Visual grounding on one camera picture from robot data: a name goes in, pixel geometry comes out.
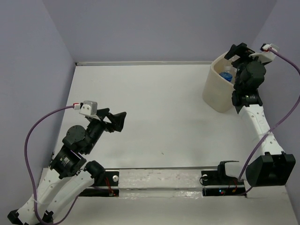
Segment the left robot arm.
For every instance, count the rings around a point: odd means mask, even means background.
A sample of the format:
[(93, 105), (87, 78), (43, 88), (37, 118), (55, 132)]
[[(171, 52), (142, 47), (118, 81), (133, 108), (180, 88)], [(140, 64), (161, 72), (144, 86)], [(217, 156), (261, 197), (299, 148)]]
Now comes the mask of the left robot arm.
[(75, 104), (73, 109), (89, 121), (87, 127), (74, 125), (62, 140), (62, 147), (51, 160), (44, 178), (37, 186), (32, 181), (33, 194), (19, 209), (8, 214), (14, 225), (53, 225), (57, 214), (68, 204), (73, 205), (82, 191), (88, 187), (107, 186), (106, 194), (114, 196), (110, 181), (117, 182), (116, 175), (107, 176), (105, 168), (97, 161), (88, 162), (83, 156), (90, 154), (104, 132), (121, 132), (126, 112), (111, 114), (108, 108)]

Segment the blue label bottle row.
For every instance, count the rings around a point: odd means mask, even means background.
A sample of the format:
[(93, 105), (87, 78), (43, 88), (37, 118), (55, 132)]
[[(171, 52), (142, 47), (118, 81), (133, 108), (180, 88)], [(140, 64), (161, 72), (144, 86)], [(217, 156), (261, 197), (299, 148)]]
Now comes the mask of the blue label bottle row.
[(229, 72), (221, 72), (219, 74), (222, 78), (224, 78), (225, 80), (227, 80), (228, 82), (231, 82), (233, 80), (233, 75)]

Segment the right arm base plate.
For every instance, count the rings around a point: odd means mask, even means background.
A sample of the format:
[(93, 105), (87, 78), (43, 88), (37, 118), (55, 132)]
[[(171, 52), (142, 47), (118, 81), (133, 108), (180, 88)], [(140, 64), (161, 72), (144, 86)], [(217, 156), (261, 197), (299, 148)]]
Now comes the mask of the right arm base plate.
[(221, 175), (218, 170), (201, 171), (199, 182), (204, 197), (246, 195), (243, 181), (239, 182), (235, 177)]

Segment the clear unlabelled bottle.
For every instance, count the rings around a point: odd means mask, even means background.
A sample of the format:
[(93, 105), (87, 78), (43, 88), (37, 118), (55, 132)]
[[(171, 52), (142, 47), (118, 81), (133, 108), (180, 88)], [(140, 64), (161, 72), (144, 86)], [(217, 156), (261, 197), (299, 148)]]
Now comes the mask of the clear unlabelled bottle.
[(232, 66), (231, 62), (224, 63), (224, 72), (231, 73), (234, 72), (235, 68)]

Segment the beige plastic bin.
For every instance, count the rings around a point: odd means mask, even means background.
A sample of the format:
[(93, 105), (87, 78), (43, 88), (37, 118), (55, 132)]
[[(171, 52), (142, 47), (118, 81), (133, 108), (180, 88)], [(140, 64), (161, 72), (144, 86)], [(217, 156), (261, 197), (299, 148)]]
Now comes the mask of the beige plastic bin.
[(225, 113), (233, 108), (232, 92), (234, 91), (233, 83), (235, 81), (236, 69), (234, 72), (231, 72), (233, 75), (231, 82), (228, 82), (219, 74), (224, 72), (225, 62), (232, 63), (238, 57), (234, 56), (230, 60), (226, 60), (224, 58), (225, 55), (226, 53), (223, 53), (211, 63), (202, 92), (202, 98), (205, 103), (219, 113)]

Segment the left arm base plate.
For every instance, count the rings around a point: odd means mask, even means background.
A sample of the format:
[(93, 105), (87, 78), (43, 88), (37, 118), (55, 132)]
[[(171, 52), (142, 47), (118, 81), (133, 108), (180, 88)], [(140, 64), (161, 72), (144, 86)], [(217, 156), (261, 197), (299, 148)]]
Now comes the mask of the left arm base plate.
[(107, 170), (101, 181), (83, 190), (80, 197), (119, 197), (119, 170)]

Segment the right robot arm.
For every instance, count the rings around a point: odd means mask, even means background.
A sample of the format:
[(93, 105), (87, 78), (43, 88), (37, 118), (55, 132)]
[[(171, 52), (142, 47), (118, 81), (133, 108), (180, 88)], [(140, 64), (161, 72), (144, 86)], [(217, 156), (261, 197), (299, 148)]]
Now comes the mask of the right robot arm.
[(264, 114), (263, 101), (258, 88), (264, 82), (265, 65), (275, 57), (282, 57), (274, 44), (263, 44), (260, 53), (249, 49), (245, 43), (232, 45), (224, 56), (226, 60), (237, 57), (231, 65), (237, 70), (233, 84), (232, 104), (246, 124), (250, 140), (255, 144), (245, 163), (222, 161), (216, 171), (219, 183), (231, 179), (247, 181), (251, 187), (284, 186), (296, 164), (293, 154), (287, 154), (278, 144), (273, 131), (296, 109), (292, 109), (277, 124), (270, 127)]

